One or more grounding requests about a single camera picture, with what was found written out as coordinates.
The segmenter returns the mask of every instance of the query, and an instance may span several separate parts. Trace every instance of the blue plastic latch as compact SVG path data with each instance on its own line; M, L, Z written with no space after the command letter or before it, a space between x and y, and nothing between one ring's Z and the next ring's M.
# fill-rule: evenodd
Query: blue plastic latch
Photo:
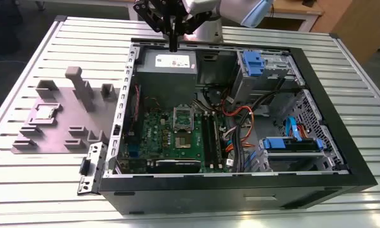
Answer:
M264 139L264 148L266 149L271 148L271 143L270 143L268 139Z
M244 51L243 60L246 62L248 75L251 77L262 76L266 69L266 60L262 58L260 53L255 51Z
M283 139L280 138L271 138L271 139L264 139L264 148L270 149L278 149L278 148L286 148L286 144Z
M316 145L318 145L318 147L319 147L319 149L320 150L323 150L324 149L324 143L323 143L323 140L320 140L320 139L316 139Z

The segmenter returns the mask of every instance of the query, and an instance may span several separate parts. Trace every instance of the slotted metal table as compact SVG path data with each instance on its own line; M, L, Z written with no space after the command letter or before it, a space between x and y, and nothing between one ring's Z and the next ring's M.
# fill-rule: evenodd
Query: slotted metal table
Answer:
M83 68L92 87L121 83L131 38L161 38L144 22L68 17L52 24L0 108L0 225L39 227L380 227L380 91L328 34L224 27L224 42L302 48L379 185L307 210L121 216L103 196L77 197L84 154L12 154L35 104L35 86Z

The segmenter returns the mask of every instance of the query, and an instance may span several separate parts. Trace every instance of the green circuit board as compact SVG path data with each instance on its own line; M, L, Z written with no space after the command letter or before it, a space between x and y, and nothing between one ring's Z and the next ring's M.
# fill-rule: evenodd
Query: green circuit board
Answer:
M189 148L177 148L185 140ZM140 158L184 158L204 162L201 114L195 114L193 131L173 131L173 112L149 112L145 114L143 137L139 146Z
M180 117L180 123L188 124L188 118ZM203 143L203 114L195 113L193 130L173 131L173 111L151 111L145 113L141 141L139 144L137 163L131 164L131 172L144 173L145 159L185 159L201 162L200 173L228 172L224 167L205 167Z

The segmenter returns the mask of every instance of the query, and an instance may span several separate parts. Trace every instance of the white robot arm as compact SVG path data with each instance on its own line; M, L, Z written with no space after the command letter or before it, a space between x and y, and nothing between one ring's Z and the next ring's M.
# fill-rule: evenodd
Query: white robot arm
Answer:
M183 36L192 36L205 22L220 17L255 28L272 3L274 0L136 0L133 9L155 32L167 36L169 50L176 52Z

